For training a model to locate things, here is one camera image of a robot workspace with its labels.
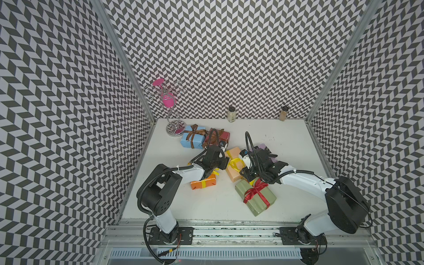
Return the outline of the orange gift box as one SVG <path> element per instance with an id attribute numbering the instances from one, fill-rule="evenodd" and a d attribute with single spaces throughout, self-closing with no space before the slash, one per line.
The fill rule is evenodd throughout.
<path id="1" fill-rule="evenodd" d="M 211 186 L 216 185 L 216 177 L 218 175 L 219 174 L 214 171 L 209 177 L 207 177 L 204 180 L 191 182 L 190 185 L 191 185 L 192 190 L 203 189 L 203 188 L 207 188 L 207 187 L 211 187 Z"/>

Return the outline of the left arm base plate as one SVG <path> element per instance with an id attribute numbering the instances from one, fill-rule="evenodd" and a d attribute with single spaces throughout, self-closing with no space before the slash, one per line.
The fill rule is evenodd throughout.
<path id="1" fill-rule="evenodd" d="M 169 234 L 153 227 L 148 235 L 150 245 L 191 245 L 193 242 L 193 227 L 176 226 Z"/>

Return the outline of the purple gift box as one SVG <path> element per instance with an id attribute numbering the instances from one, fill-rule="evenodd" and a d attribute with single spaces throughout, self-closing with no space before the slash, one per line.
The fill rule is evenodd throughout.
<path id="1" fill-rule="evenodd" d="M 271 152 L 271 150 L 265 145 L 265 144 L 259 144 L 258 146 L 257 146 L 259 149 L 262 149 L 262 150 L 265 150 L 266 152 L 267 152 L 267 154 L 268 154 L 268 157 L 271 159 L 271 161 L 273 162 L 273 163 L 276 163 L 278 160 L 277 160 L 277 157 L 278 157 L 278 155 L 276 155 L 276 154 L 273 154 L 272 152 Z"/>

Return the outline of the peach gift box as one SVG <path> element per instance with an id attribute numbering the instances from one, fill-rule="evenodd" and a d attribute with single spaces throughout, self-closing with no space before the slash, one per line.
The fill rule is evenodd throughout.
<path id="1" fill-rule="evenodd" d="M 225 171 L 233 183 L 243 178 L 240 172 L 243 168 L 245 168 L 245 165 L 238 157 L 240 151 L 241 149 L 239 147 L 225 151 L 225 157 L 229 158 L 229 162 Z"/>

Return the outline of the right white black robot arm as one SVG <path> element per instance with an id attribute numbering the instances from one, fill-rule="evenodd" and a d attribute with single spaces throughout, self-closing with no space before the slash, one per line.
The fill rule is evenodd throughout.
<path id="1" fill-rule="evenodd" d="M 292 186 L 326 203 L 326 210 L 308 214 L 294 229 L 297 240 L 303 245 L 336 229 L 355 234 L 371 212 L 360 190 L 349 178 L 320 177 L 313 171 L 299 170 L 283 161 L 274 162 L 264 149 L 242 150 L 238 159 L 244 164 L 240 174 L 245 180 Z"/>

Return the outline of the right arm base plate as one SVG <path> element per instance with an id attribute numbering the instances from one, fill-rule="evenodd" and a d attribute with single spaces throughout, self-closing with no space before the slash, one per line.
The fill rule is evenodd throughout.
<path id="1" fill-rule="evenodd" d="M 280 227 L 279 232 L 274 234 L 279 237 L 283 245 L 293 246 L 326 246 L 327 239 L 324 234 L 313 236 L 305 229 L 298 229 L 296 227 Z"/>

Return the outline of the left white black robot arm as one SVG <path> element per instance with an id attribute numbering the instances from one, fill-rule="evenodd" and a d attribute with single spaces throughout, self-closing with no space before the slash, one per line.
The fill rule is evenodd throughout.
<path id="1" fill-rule="evenodd" d="M 173 244 L 180 238 L 179 223 L 170 206 L 181 184 L 201 182 L 217 169 L 227 168 L 229 158 L 222 148 L 214 145 L 203 150 L 187 166 L 157 165 L 136 193 L 138 209 L 147 214 L 156 225 L 153 229 L 164 244 Z"/>

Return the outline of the yellow ribbon of peach box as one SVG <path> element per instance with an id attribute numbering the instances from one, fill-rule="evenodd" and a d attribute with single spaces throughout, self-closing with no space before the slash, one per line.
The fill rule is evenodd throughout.
<path id="1" fill-rule="evenodd" d="M 230 159 L 227 165 L 226 170 L 230 171 L 228 175 L 231 177 L 232 181 L 244 179 L 251 186 L 255 183 L 255 178 L 250 174 L 247 166 L 244 163 L 244 160 L 233 156 L 230 151 L 226 152 L 227 157 Z"/>

